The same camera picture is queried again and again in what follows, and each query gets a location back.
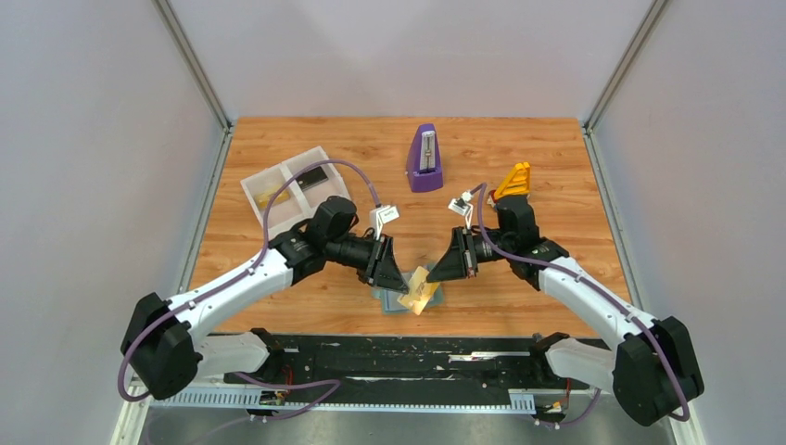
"white wall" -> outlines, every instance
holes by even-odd
[[[584,119],[650,0],[171,0],[232,119]]]
[[[707,443],[782,443],[786,3],[672,2],[600,125],[644,299],[693,337]]]
[[[0,442],[105,444],[219,128],[149,1],[5,1],[0,57]]]

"wooden tabletop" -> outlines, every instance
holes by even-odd
[[[445,186],[410,191],[405,161],[418,125],[437,127]],[[625,279],[579,125],[573,119],[469,118],[255,118],[235,129],[192,287],[248,260],[261,246],[260,224],[240,180],[314,146],[357,164],[372,179],[383,203],[400,218],[385,226],[395,238],[403,272],[436,262],[461,216],[447,209],[452,197],[480,182],[496,187],[516,162],[532,165],[532,195],[541,235],[553,239],[597,280],[629,299]],[[362,232],[372,200],[360,177],[339,166],[358,206]],[[496,226],[485,208],[488,226]],[[480,265],[477,278],[443,284],[445,303],[420,316],[383,314],[371,288],[350,268],[328,264],[296,286],[238,313],[222,331],[264,327],[271,332],[416,336],[530,336],[563,331],[597,335],[559,301],[518,280],[505,261]]]

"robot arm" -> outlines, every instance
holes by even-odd
[[[259,264],[255,256],[200,288],[163,301],[155,293],[140,299],[120,347],[123,354],[156,320],[187,305],[133,353],[131,366],[150,394],[167,399],[198,376],[259,370],[270,354],[259,337],[209,334],[254,301],[318,273],[327,261],[356,269],[365,284],[406,293],[409,289],[393,258],[393,238],[374,230],[351,234],[358,221],[356,211],[348,199],[329,197],[312,218],[271,240]],[[208,292],[209,299],[194,303]]]
[[[674,371],[686,399],[704,392],[704,382],[688,329],[674,317],[663,321],[620,299],[589,276],[557,243],[541,237],[526,197],[497,202],[499,229],[485,229],[488,239],[505,252],[532,260],[508,260],[513,273],[537,290],[559,299],[603,339],[608,350],[556,333],[531,350],[543,359],[547,373],[569,377],[615,394],[626,413],[648,426],[680,406],[678,396],[646,334],[653,334]],[[450,247],[427,277],[446,281],[476,276],[478,264],[503,259],[479,227],[453,229]],[[572,271],[576,277],[564,271]],[[603,299],[599,291],[610,296]],[[627,310],[623,315],[619,307]],[[633,322],[636,318],[641,325]]]

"purple cable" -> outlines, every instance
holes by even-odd
[[[290,390],[290,389],[317,388],[317,387],[322,387],[324,385],[333,385],[333,386],[330,389],[328,389],[327,391],[325,391],[325,393],[322,396],[320,396],[319,398],[317,398],[317,400],[309,403],[308,405],[304,406],[303,408],[300,408],[299,410],[293,411],[291,413],[282,414],[282,415],[263,415],[263,416],[252,415],[250,418],[248,416],[238,417],[238,418],[230,420],[229,422],[226,422],[226,423],[224,423],[222,425],[216,426],[215,428],[211,429],[210,431],[208,431],[207,433],[203,434],[199,438],[196,438],[195,440],[192,440],[192,441],[188,442],[188,445],[194,445],[196,443],[199,443],[202,440],[207,439],[208,437],[218,433],[219,431],[222,431],[222,430],[224,430],[226,428],[229,428],[231,426],[239,425],[239,424],[242,424],[244,422],[253,422],[257,417],[262,417],[262,423],[265,423],[267,421],[272,421],[272,420],[286,420],[286,419],[291,419],[292,417],[297,417],[297,416],[299,416],[301,414],[304,414],[307,411],[310,411],[311,408],[313,408],[317,404],[322,403],[325,399],[330,397],[331,394],[336,392],[338,387],[341,386],[341,382],[338,381],[338,380],[335,380],[335,379],[321,380],[319,382],[313,382],[313,383],[303,383],[303,384],[300,384],[300,385],[272,385],[272,384],[260,382],[259,380],[251,377],[250,375],[246,375],[244,373],[235,373],[235,375],[237,375],[238,377],[242,378],[243,380],[246,380],[248,383],[251,383],[253,385],[257,385],[259,387],[267,388],[267,389],[286,389],[286,390]]]
[[[341,159],[324,159],[324,160],[318,160],[318,161],[316,161],[316,162],[314,162],[312,164],[309,164],[306,167],[304,167],[303,169],[301,169],[299,172],[293,174],[291,178],[287,179],[284,182],[284,184],[282,184],[281,187],[279,187],[278,190],[276,190],[275,193],[273,193],[273,195],[270,197],[270,200],[268,200],[268,205],[265,206],[265,212],[264,212],[264,215],[262,216],[262,220],[264,221],[264,225],[262,227],[262,234],[264,236],[264,241],[262,242],[262,249],[260,249],[260,255],[251,264],[250,269],[256,269],[257,267],[259,267],[260,264],[262,263],[262,260],[265,258],[265,254],[268,251],[268,238],[269,238],[268,237],[268,216],[270,216],[270,210],[273,207],[273,203],[275,202],[275,200],[301,174],[303,174],[305,172],[308,172],[309,170],[311,170],[311,169],[313,169],[315,167],[319,167],[320,165],[324,165],[324,164],[340,164],[340,165],[346,165],[347,167],[350,167],[352,170],[354,170],[357,174],[359,174],[361,176],[363,181],[368,186],[369,192],[371,192],[371,198],[374,200],[374,205],[376,207],[379,207],[379,206],[382,205],[382,202],[379,200],[379,196],[376,194],[376,189],[374,189],[374,185],[371,183],[371,180],[355,164],[352,164],[351,162],[347,162],[347,161],[341,160]],[[237,283],[238,281],[242,280],[246,276],[248,276],[248,270],[244,270],[242,273],[239,273],[237,276],[231,278],[230,280],[226,281],[225,283],[223,283],[221,285],[218,285],[218,286],[212,288],[211,290],[205,292],[204,294],[202,294],[202,295],[192,299],[190,302],[193,302],[194,304],[199,304],[202,301],[204,301],[206,299],[209,299],[210,297],[212,297],[212,296],[218,294],[219,292],[223,291],[227,287],[230,287],[230,286],[234,285],[235,283]],[[173,310],[171,310],[171,311],[165,313],[164,315],[162,315],[155,322],[151,323],[141,333],[139,333],[139,336],[137,336],[133,340],[131,345],[125,351],[125,354],[123,355],[122,362],[120,362],[120,371],[118,372],[118,392],[120,393],[120,396],[124,400],[126,400],[126,401],[142,401],[147,396],[150,395],[150,392],[146,391],[145,393],[140,394],[138,396],[132,396],[131,394],[129,394],[128,390],[125,388],[125,372],[128,369],[128,365],[131,362],[131,358],[133,357],[133,354],[136,352],[136,350],[139,348],[139,345],[142,344],[142,341],[145,340],[145,338],[147,338],[147,336],[149,336],[151,332],[153,332],[156,328],[161,326],[164,322],[166,322],[170,318],[174,317],[178,313],[183,312],[186,309],[188,309],[190,302],[183,303],[182,305],[180,305],[180,306],[174,308]]]
[[[484,199],[484,197],[486,196],[486,183],[482,183],[481,185],[479,185],[475,189],[479,189],[480,190],[480,199],[478,201],[482,201]],[[494,250],[495,252],[499,253],[500,255],[502,255],[502,257],[507,258],[508,260],[526,262],[526,263],[529,263],[529,264],[535,264],[537,266],[542,266],[542,267],[551,267],[552,269],[555,269],[557,271],[565,273],[566,275],[570,276],[571,278],[576,278],[579,281],[581,281],[581,283],[583,283],[584,285],[586,285],[589,288],[591,288],[592,290],[594,290],[598,295],[603,297],[603,299],[605,299],[606,301],[611,303],[611,305],[614,306],[623,315],[625,315],[626,317],[628,317],[630,315],[630,311],[628,310],[628,308],[625,307],[624,304],[620,303],[614,297],[609,295],[609,293],[606,292],[603,288],[601,288],[600,286],[598,286],[597,284],[595,284],[591,280],[589,280],[589,279],[579,275],[578,273],[576,273],[574,271],[571,271],[570,269],[568,269],[568,268],[566,268],[564,266],[561,266],[559,264],[553,264],[553,263],[550,263],[550,262],[547,262],[547,261],[541,261],[541,260],[534,260],[534,259],[531,259],[531,258],[519,257],[518,255],[514,255],[512,253],[508,253],[508,252],[502,250],[501,248],[499,248],[488,237],[488,233],[486,232],[486,226],[483,225],[483,208],[484,207],[485,206],[483,206],[482,202],[478,202],[477,203],[477,225],[480,226],[479,227],[480,228],[480,234],[483,236],[483,240],[486,241],[486,243],[488,243],[488,245],[491,247],[492,250]],[[655,336],[653,335],[653,333],[650,332],[649,329],[647,329],[647,326],[641,320],[639,320],[638,317],[630,316],[630,321],[633,322],[633,324],[635,324],[636,327],[638,327],[641,330],[641,332],[644,334],[644,336],[647,337],[647,341],[649,341],[650,344],[653,345],[653,349],[655,349],[655,353],[657,354],[658,359],[660,360],[661,364],[664,367],[664,370],[666,371],[666,375],[668,376],[668,380],[671,383],[671,386],[674,388],[674,391],[677,393],[677,399],[679,399],[679,405],[682,408],[682,414],[669,413],[668,416],[671,417],[672,419],[679,420],[680,422],[687,422],[691,418],[691,412],[690,412],[690,410],[688,408],[688,400],[685,398],[685,393],[682,391],[682,387],[679,385],[679,382],[677,381],[677,376],[674,374],[674,370],[671,367],[671,363],[668,362],[668,359],[666,357],[666,354],[663,351],[663,348],[661,348],[661,345],[658,344],[658,341],[655,339]],[[590,406],[587,407],[587,411],[585,411],[584,414],[588,413],[588,411],[591,410],[594,407],[595,407],[594,404],[590,404]],[[584,414],[580,415],[576,420],[583,419],[584,418]]]
[[[309,403],[308,405],[300,408],[299,410],[293,411],[291,413],[282,414],[282,415],[267,416],[267,417],[265,417],[265,418],[267,418],[267,420],[286,420],[286,419],[291,419],[292,417],[297,417],[297,416],[299,416],[301,414],[304,414],[305,412],[309,411],[311,408],[315,407],[319,403],[322,403],[325,399],[330,397],[330,395],[333,394],[334,392],[336,392],[338,387],[341,386],[341,382],[336,380],[336,379],[320,380],[318,382],[311,382],[311,383],[301,383],[299,385],[272,385],[272,384],[269,384],[269,383],[260,382],[256,378],[253,378],[253,377],[251,377],[249,375],[246,375],[244,373],[235,373],[235,375],[237,375],[238,377],[242,378],[243,380],[246,380],[248,383],[250,383],[252,385],[257,385],[258,387],[263,387],[263,388],[267,388],[267,389],[285,389],[285,390],[290,390],[290,389],[308,389],[308,388],[322,387],[324,385],[333,385],[332,388],[330,388],[327,391],[325,391],[325,393],[323,395],[321,395],[320,397],[318,397],[315,401],[313,401],[313,402]]]
[[[538,420],[538,422],[541,425],[549,427],[549,428],[556,428],[557,424],[559,424],[560,427],[563,427],[563,426],[576,426],[576,425],[580,424],[581,422],[584,422],[584,420],[590,415],[590,413],[592,413],[592,410],[595,409],[595,406],[598,404],[599,401],[601,401],[601,390],[599,388],[596,388],[595,389],[595,394],[592,395],[592,400],[590,400],[589,401],[589,405],[587,405],[587,409],[585,409],[584,413],[582,413],[579,417],[577,417],[575,419],[572,419],[572,420],[565,421],[565,422],[548,422],[548,421],[545,421],[545,420]]]

